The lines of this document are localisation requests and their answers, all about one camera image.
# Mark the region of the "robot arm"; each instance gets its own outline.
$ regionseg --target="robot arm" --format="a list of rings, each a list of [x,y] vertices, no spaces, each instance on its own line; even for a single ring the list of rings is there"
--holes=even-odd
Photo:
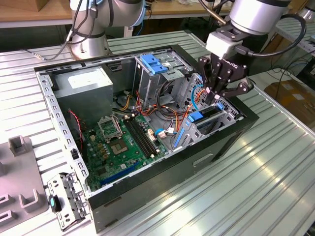
[[[145,14],[145,0],[71,0],[73,54],[80,59],[110,54],[106,27],[136,26]]]
[[[249,92],[253,84],[247,79],[248,57],[280,55],[295,47],[306,33],[305,20],[297,14],[283,15],[290,0],[236,0],[230,13],[230,21],[219,21],[223,26],[209,34],[206,49],[212,54],[199,58],[199,70],[203,86],[208,93],[206,102],[212,104],[220,97],[232,97]],[[208,12],[216,19],[220,16]],[[289,47],[269,54],[255,53],[242,46],[250,36],[268,34],[280,19],[294,18],[301,23],[299,37]],[[229,83],[240,81],[236,88]]]

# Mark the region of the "metal bracket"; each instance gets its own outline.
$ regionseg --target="metal bracket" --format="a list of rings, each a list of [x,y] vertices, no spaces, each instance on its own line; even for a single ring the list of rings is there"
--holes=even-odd
[[[28,152],[27,145],[21,135],[9,138],[8,146],[14,156],[18,156]]]
[[[13,201],[14,199],[9,194],[4,194],[0,196],[0,208],[9,205]]]
[[[38,194],[36,189],[33,189],[33,194],[33,201],[30,201],[29,199],[26,199],[22,194],[19,194],[20,206],[27,213],[31,213],[32,211],[41,208],[41,206],[43,205],[42,197]]]
[[[3,226],[16,218],[17,215],[13,211],[11,210],[5,211],[4,213],[0,214],[0,226]]]
[[[49,192],[57,196],[61,203],[61,211],[57,212],[60,229],[66,231],[71,226],[85,219],[87,206],[83,189],[76,180],[75,173],[61,173],[48,181]]]
[[[4,165],[0,162],[0,176],[5,175],[5,167]]]

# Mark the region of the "motherboard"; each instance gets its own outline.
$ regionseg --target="motherboard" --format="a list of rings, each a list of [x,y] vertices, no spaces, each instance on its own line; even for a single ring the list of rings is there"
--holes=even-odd
[[[149,135],[150,131],[143,116],[138,115],[127,119],[105,118],[82,133],[91,191],[168,154],[158,137]]]

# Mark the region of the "blue pcie slot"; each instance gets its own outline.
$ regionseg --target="blue pcie slot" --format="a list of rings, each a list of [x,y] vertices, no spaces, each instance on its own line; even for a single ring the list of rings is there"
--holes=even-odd
[[[114,174],[114,175],[111,176],[111,177],[108,177],[108,178],[102,180],[99,184],[100,184],[100,185],[105,185],[105,184],[111,183],[111,182],[113,182],[113,181],[119,179],[120,177],[123,177],[123,176],[129,174],[130,172],[133,172],[133,171],[136,169],[135,167],[136,167],[138,164],[139,164],[139,162],[137,162],[136,164],[134,164],[134,165],[128,167],[127,169],[125,169],[125,170],[123,170],[123,171],[120,171],[120,172],[117,173],[117,174]]]

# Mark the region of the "blue connector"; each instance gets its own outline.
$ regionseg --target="blue connector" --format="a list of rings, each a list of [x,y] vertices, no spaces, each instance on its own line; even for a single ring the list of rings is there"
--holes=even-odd
[[[189,116],[188,116],[188,119],[191,121],[191,122],[194,122],[198,119],[201,119],[203,118],[203,115],[200,113],[200,112],[194,112],[194,113],[191,113]]]
[[[164,67],[152,54],[142,55],[140,59],[154,75],[168,71],[168,68]]]
[[[220,102],[217,103],[217,107],[218,107],[221,111],[224,110],[224,106],[223,106],[223,104],[220,103]]]

